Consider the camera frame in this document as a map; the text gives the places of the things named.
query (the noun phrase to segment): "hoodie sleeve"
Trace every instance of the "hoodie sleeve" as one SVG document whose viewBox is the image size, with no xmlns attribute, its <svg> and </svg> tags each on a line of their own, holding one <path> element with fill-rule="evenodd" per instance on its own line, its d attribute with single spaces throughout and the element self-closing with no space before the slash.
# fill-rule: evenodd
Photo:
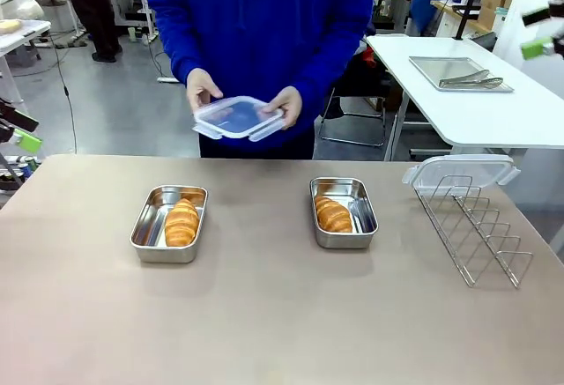
<svg viewBox="0 0 564 385">
<path fill-rule="evenodd" d="M 367 29 L 372 4 L 373 0 L 335 0 L 315 53 L 293 81 L 303 100 L 303 115 L 321 113 L 323 97 L 345 71 Z"/>
<path fill-rule="evenodd" d="M 202 67 L 188 0 L 149 0 L 149 5 L 156 12 L 160 39 L 170 57 L 173 75 L 186 84 L 190 71 Z"/>
</svg>

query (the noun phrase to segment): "plastic lid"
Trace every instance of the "plastic lid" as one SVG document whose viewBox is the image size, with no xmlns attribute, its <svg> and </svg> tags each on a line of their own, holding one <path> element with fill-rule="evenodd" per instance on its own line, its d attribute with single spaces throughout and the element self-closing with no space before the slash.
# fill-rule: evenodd
<svg viewBox="0 0 564 385">
<path fill-rule="evenodd" d="M 284 128 L 281 109 L 266 114 L 267 103 L 241 96 L 223 99 L 198 109 L 194 113 L 194 131 L 209 138 L 244 138 L 259 141 Z"/>
<path fill-rule="evenodd" d="M 447 192 L 453 188 L 505 185 L 521 173 L 509 156 L 460 154 L 427 159 L 408 169 L 404 184 L 421 193 Z"/>
</svg>

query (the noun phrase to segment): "person's right hand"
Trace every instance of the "person's right hand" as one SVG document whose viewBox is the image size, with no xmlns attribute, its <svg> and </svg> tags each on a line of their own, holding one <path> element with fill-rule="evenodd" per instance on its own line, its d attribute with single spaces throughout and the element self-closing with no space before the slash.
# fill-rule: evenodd
<svg viewBox="0 0 564 385">
<path fill-rule="evenodd" d="M 192 112 L 210 103 L 212 97 L 216 99 L 223 97 L 223 93 L 215 85 L 210 74 L 201 68 L 195 68 L 188 74 L 186 78 L 186 95 L 188 96 L 188 103 L 192 108 Z"/>
</svg>

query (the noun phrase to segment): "metal tongs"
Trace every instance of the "metal tongs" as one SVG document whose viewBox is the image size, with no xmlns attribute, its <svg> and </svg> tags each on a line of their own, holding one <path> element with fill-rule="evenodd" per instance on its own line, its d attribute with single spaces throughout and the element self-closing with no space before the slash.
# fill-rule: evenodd
<svg viewBox="0 0 564 385">
<path fill-rule="evenodd" d="M 440 88 L 485 88 L 491 90 L 503 84 L 503 78 L 488 78 L 489 70 L 479 70 L 470 75 L 456 78 L 445 78 L 439 81 Z"/>
</svg>

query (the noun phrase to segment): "metal tray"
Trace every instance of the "metal tray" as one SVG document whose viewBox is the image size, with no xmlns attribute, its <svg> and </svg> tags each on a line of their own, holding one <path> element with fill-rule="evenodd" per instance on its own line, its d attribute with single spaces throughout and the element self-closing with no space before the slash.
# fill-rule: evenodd
<svg viewBox="0 0 564 385">
<path fill-rule="evenodd" d="M 200 217 L 196 238 L 187 247 L 167 247 L 165 219 L 174 205 L 182 198 L 189 199 Z M 131 233 L 131 245 L 142 262 L 190 263 L 196 258 L 198 239 L 204 223 L 208 192 L 199 187 L 162 185 L 153 189 Z"/>
<path fill-rule="evenodd" d="M 317 244 L 334 249 L 364 249 L 370 246 L 378 230 L 378 221 L 361 181 L 353 178 L 315 178 L 309 188 Z M 317 196 L 328 197 L 349 210 L 352 233 L 329 233 L 319 226 L 314 201 Z"/>
<path fill-rule="evenodd" d="M 423 74 L 423 76 L 440 92 L 465 92 L 465 93 L 512 93 L 509 85 L 503 83 L 499 87 L 487 89 L 476 87 L 443 88 L 439 86 L 442 79 L 464 77 L 483 70 L 470 57 L 422 57 L 411 56 L 410 62 Z M 494 78 L 490 72 L 488 78 Z"/>
</svg>

